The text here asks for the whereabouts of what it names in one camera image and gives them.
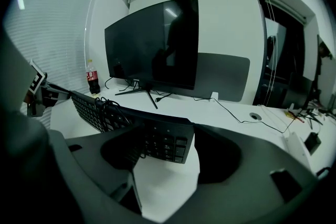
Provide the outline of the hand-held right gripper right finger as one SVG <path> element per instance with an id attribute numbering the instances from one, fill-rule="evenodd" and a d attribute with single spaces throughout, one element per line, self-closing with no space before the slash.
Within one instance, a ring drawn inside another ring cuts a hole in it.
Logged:
<path id="1" fill-rule="evenodd" d="M 317 178 L 266 140 L 195 125 L 184 164 L 142 162 L 142 216 L 167 224 L 280 222 Z"/>

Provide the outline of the black power adapter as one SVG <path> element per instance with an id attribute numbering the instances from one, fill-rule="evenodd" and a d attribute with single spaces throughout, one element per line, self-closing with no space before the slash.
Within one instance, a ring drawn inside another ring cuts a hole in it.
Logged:
<path id="1" fill-rule="evenodd" d="M 318 137 L 318 133 L 311 132 L 307 139 L 304 141 L 304 144 L 309 152 L 310 155 L 312 155 L 319 145 L 321 144 L 321 140 Z"/>

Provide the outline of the grey desk divider panel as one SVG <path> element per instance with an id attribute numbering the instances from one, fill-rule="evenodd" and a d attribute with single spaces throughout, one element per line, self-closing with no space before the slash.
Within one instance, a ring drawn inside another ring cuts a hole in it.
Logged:
<path id="1" fill-rule="evenodd" d="M 199 53 L 193 96 L 239 102 L 244 94 L 250 61 L 245 57 Z"/>

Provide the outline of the black computer monitor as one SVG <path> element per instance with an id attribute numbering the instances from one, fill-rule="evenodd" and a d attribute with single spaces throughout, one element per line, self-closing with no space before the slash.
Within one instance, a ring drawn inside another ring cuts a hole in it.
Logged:
<path id="1" fill-rule="evenodd" d="M 138 10 L 108 26 L 104 39 L 111 77 L 194 88 L 198 0 L 170 0 Z"/>

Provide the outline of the cola bottle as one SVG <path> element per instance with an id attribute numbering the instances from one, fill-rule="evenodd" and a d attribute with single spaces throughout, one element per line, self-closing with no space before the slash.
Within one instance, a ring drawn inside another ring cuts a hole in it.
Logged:
<path id="1" fill-rule="evenodd" d="M 100 93 L 100 86 L 99 86 L 99 79 L 97 69 L 94 67 L 93 62 L 91 59 L 88 59 L 86 67 L 86 76 L 87 82 L 89 85 L 89 90 L 91 94 L 99 94 Z"/>

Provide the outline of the black keyboard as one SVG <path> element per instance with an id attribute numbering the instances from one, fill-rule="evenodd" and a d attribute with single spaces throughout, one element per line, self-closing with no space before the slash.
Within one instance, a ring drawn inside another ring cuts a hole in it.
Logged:
<path id="1" fill-rule="evenodd" d="M 132 169 L 147 156 L 185 163 L 194 136 L 188 119 L 129 109 L 76 91 L 71 92 L 71 99 L 84 121 L 110 135 L 100 153 L 113 167 Z"/>

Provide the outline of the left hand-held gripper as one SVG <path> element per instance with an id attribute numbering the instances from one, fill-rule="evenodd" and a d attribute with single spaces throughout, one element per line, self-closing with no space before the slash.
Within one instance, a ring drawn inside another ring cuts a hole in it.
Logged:
<path id="1" fill-rule="evenodd" d="M 32 59 L 29 64 L 36 71 L 36 75 L 24 99 L 28 116 L 43 116 L 44 111 L 53 107 L 57 100 L 70 99 L 69 90 L 48 82 L 47 73 L 43 72 Z"/>

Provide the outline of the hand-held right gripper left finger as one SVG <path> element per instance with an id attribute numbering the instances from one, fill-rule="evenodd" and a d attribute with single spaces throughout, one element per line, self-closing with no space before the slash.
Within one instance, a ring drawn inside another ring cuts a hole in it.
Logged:
<path id="1" fill-rule="evenodd" d="M 139 134 L 137 126 L 70 139 L 48 132 L 84 224 L 148 224 L 132 171 L 141 154 Z"/>

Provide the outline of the black side monitor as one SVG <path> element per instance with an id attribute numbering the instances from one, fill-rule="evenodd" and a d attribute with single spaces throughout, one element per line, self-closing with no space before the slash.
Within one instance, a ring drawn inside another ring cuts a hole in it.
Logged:
<path id="1" fill-rule="evenodd" d="M 293 112 L 298 117 L 300 117 L 301 112 L 307 108 L 309 101 L 314 95 L 314 91 L 318 91 L 318 75 L 320 74 L 321 69 L 321 59 L 324 56 L 325 49 L 323 41 L 320 36 L 317 35 L 317 56 L 313 80 L 300 76 L 294 72 L 290 75 L 288 91 L 291 104 L 289 105 L 288 111 Z"/>

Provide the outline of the black monitor stand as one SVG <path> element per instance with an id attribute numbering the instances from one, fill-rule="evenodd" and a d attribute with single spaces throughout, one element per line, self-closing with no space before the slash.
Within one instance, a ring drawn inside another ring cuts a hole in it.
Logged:
<path id="1" fill-rule="evenodd" d="M 134 86 L 133 86 L 133 90 L 123 91 L 123 92 L 120 92 L 120 93 L 116 93 L 115 96 L 145 92 L 148 95 L 148 97 L 151 100 L 151 102 L 154 105 L 154 107 L 156 109 L 158 109 L 158 106 L 156 105 L 154 99 L 151 96 L 151 88 L 147 87 L 147 86 L 141 87 L 138 80 L 135 80 L 134 82 L 135 83 L 134 83 Z"/>

